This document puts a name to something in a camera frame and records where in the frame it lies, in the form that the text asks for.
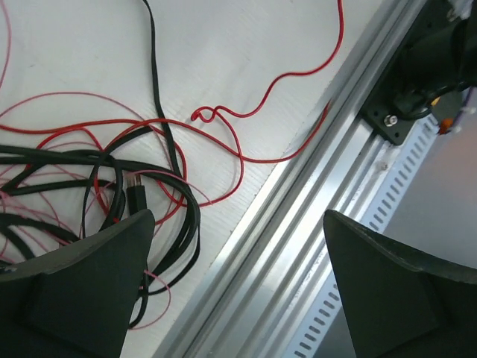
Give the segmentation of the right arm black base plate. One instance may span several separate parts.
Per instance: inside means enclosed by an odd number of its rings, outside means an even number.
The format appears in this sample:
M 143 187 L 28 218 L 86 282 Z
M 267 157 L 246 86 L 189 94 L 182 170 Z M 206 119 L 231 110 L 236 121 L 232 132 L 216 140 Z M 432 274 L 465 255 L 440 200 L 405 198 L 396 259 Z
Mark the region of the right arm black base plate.
M 404 143 L 415 122 L 415 119 L 405 119 L 412 107 L 405 90 L 405 82 L 399 71 L 388 67 L 359 112 L 381 138 L 395 146 Z

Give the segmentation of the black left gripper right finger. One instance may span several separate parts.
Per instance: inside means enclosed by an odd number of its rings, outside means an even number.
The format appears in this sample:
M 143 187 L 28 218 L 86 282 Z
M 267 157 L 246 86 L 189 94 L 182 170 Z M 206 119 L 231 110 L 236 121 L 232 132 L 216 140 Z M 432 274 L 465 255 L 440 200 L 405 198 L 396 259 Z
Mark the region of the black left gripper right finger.
M 335 210 L 326 246 L 357 357 L 475 357 L 476 270 Z

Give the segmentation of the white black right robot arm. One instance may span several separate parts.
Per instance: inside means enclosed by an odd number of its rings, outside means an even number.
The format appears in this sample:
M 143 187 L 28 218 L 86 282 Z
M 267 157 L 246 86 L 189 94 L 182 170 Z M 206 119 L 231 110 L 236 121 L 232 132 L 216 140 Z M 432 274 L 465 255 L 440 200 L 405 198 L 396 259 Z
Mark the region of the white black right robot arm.
M 421 37 L 399 57 L 400 79 L 391 100 L 398 118 L 415 121 L 448 92 L 476 86 L 476 2 L 470 15 Z

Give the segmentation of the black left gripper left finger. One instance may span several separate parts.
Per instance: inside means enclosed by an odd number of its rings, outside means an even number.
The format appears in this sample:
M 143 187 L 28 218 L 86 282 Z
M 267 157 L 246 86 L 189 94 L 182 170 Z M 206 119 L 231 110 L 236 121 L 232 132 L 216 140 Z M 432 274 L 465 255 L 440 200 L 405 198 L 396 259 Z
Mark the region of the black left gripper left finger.
M 154 233 L 142 210 L 1 271 L 2 357 L 119 357 Z

